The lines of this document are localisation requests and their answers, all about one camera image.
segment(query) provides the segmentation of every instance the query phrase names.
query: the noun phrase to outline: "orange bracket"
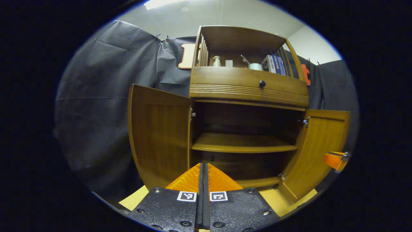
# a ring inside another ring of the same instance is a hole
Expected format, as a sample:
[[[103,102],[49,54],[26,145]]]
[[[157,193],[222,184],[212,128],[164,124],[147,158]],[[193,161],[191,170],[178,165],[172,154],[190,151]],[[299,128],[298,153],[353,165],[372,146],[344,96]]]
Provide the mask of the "orange bracket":
[[[350,155],[347,152],[328,152],[323,161],[331,168],[341,172],[348,163],[349,157]]]
[[[306,84],[309,86],[310,85],[310,80],[308,79],[308,74],[310,74],[310,71],[309,71],[309,69],[306,68],[305,64],[301,64],[301,66],[302,66],[302,69],[303,69],[303,74],[305,76]]]

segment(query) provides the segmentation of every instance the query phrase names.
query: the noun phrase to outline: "drawer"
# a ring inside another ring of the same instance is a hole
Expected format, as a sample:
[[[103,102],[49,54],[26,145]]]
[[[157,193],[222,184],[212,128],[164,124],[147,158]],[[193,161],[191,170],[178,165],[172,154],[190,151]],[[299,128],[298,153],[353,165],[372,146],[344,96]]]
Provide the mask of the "drawer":
[[[307,84],[289,76],[234,67],[192,67],[189,97],[309,106]]]

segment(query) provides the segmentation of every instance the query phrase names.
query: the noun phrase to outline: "ceiling light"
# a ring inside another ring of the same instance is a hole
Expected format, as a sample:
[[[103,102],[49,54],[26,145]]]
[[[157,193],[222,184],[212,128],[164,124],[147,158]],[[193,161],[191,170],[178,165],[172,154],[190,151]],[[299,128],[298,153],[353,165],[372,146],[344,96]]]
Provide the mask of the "ceiling light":
[[[161,7],[163,5],[174,3],[174,2],[179,2],[179,1],[181,0],[150,0],[150,1],[147,1],[144,5],[146,9],[150,10],[155,7]]]

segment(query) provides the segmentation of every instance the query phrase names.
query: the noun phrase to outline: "soap dispenser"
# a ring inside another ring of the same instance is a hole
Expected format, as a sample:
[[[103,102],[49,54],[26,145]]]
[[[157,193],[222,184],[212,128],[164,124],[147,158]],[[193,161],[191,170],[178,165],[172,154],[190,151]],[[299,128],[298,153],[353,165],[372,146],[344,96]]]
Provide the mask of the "soap dispenser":
[[[220,67],[220,57],[219,56],[215,56],[212,59],[215,60],[215,62],[213,62],[213,67]]]

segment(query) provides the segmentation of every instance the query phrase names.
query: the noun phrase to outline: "blue book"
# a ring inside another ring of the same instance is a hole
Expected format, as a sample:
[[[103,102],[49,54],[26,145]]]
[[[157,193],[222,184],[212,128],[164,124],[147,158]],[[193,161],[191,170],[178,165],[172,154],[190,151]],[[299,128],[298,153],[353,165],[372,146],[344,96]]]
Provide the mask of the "blue book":
[[[277,73],[277,74],[281,74],[281,68],[280,68],[280,66],[279,66],[278,57],[275,56],[274,54],[272,54],[272,57],[273,57],[273,61],[275,62],[275,70],[276,70],[276,73]]]
[[[286,76],[285,66],[283,64],[282,57],[278,57],[278,60],[279,60],[279,66],[281,69],[281,74]]]

